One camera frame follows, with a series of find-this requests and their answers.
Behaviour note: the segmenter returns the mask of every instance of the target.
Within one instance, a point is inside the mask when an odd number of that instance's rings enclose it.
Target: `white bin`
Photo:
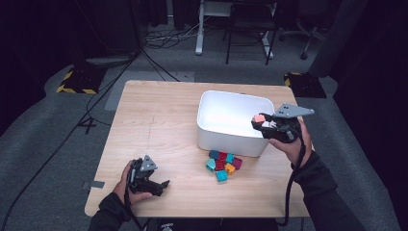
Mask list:
[[[259,157],[268,145],[251,119],[272,115],[270,100],[254,95],[208,90],[201,96],[197,114],[198,146],[248,157]]]

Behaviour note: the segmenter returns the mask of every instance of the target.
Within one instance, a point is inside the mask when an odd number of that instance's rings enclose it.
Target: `black sleeve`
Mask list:
[[[304,192],[304,202],[316,230],[365,230],[337,193],[337,184],[320,156],[312,152],[293,179]]]
[[[129,220],[130,216],[122,201],[111,192],[99,204],[99,211],[90,220],[89,231],[119,230],[122,223]]]

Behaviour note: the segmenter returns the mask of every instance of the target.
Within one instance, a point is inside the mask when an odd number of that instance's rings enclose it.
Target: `person's right hand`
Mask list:
[[[303,167],[312,153],[312,141],[310,139],[310,134],[307,131],[305,123],[302,120],[299,120],[299,123],[300,128],[302,130],[302,137],[306,145],[306,153],[305,156],[303,157],[302,163],[300,164],[300,167]],[[294,166],[296,166],[301,146],[300,139],[296,139],[296,141],[291,143],[283,143],[276,139],[270,139],[269,143],[272,144],[277,149],[285,152],[288,159],[292,162]]]
[[[152,197],[152,193],[150,192],[137,192],[137,193],[132,193],[127,187],[126,187],[126,181],[127,181],[127,175],[130,171],[132,161],[129,161],[129,163],[126,165],[125,169],[122,172],[122,176],[120,177],[120,181],[117,182],[115,188],[114,188],[114,193],[117,194],[119,197],[120,201],[122,201],[123,204],[125,204],[125,191],[128,191],[129,193],[129,200],[130,204],[133,206],[136,203],[143,201],[145,199],[148,199]]]

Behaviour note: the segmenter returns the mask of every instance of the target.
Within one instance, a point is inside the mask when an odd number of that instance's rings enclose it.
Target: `wooden table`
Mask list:
[[[135,206],[146,218],[282,218],[292,172],[286,155],[270,144],[259,158],[240,157],[242,168],[225,184],[205,168],[208,151],[197,146],[197,112],[206,90],[246,93],[270,99],[275,109],[296,104],[287,87],[129,81],[122,93],[85,212],[93,216],[126,164],[149,155],[159,167],[150,180],[170,180],[162,196]],[[308,217],[303,192],[294,183],[291,217]]]

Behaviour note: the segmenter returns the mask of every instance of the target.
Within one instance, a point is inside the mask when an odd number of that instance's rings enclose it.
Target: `toy block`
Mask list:
[[[220,161],[225,161],[227,159],[227,155],[228,155],[228,153],[226,153],[226,152],[219,152],[218,159]]]
[[[232,164],[233,160],[234,160],[234,155],[231,153],[228,153],[227,158],[225,159],[225,162]]]
[[[216,175],[219,183],[225,182],[228,179],[228,175],[225,170],[216,171]]]
[[[228,173],[228,175],[231,175],[235,171],[235,167],[229,163],[225,165],[225,171]]]
[[[258,123],[261,123],[261,122],[263,123],[266,121],[263,115],[255,115],[253,119],[255,122],[258,122]]]
[[[216,160],[210,159],[210,160],[207,162],[206,168],[207,168],[210,172],[214,172],[214,170],[216,169]]]
[[[242,165],[242,160],[240,158],[235,157],[232,161],[232,165],[235,167],[236,170],[239,170]]]
[[[219,152],[215,150],[211,150],[209,156],[210,158],[213,158],[214,160],[218,160]]]
[[[225,162],[224,161],[216,161],[216,171],[224,170],[225,169]]]

